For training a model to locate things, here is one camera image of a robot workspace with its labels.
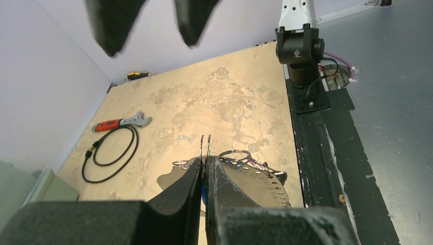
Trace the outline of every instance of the metal mounting plate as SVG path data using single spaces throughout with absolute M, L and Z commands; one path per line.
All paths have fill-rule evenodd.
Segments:
M 311 97 L 308 101 L 305 100 L 305 90 L 296 88 L 291 84 L 287 86 L 292 88 L 292 95 L 295 101 L 295 109 L 297 114 L 305 114 L 329 108 L 329 99 L 322 83 L 319 83 L 312 89 Z

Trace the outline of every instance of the wooden table surface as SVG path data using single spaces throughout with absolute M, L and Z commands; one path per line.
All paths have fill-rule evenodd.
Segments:
M 84 182 L 84 154 L 105 134 L 91 132 L 91 127 L 131 117 L 139 110 L 153 121 L 138 128 L 139 146 L 131 162 L 107 182 Z M 59 177 L 78 190 L 80 200 L 149 200 L 162 191 L 156 179 L 171 171 L 173 161 L 199 155 L 202 134 L 205 140 L 212 135 L 212 155 L 245 149 L 255 159 L 286 171 L 290 203 L 303 206 L 284 72 L 275 55 L 275 43 L 112 88 Z M 114 160 L 129 141 L 129 131 L 116 131 L 101 146 L 98 160 Z M 100 168 L 90 159 L 86 175 L 91 180 L 103 179 L 122 163 Z M 204 226 L 200 229 L 199 244 L 206 244 Z

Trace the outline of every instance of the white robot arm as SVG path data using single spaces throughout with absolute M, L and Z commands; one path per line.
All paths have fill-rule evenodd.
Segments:
M 279 27 L 300 30 L 305 23 L 316 28 L 317 20 L 313 0 L 283 0 Z

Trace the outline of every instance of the perforated metal plate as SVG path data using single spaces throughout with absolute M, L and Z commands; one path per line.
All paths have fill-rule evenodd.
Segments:
M 271 178 L 247 165 L 234 167 L 231 163 L 223 163 L 227 176 L 253 201 L 262 207 L 281 208 L 290 207 L 287 192 L 278 178 L 271 174 Z M 165 190 L 180 179 L 187 167 L 173 167 L 169 174 L 157 178 L 161 189 Z

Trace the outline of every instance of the screwdriver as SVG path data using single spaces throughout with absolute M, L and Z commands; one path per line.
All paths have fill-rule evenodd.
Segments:
M 128 79 L 128 81 L 132 81 L 135 79 L 139 79 L 139 78 L 145 78 L 150 76 L 150 72 L 146 72 L 146 73 L 142 73 L 142 72 L 132 72 L 129 73 L 126 78 Z

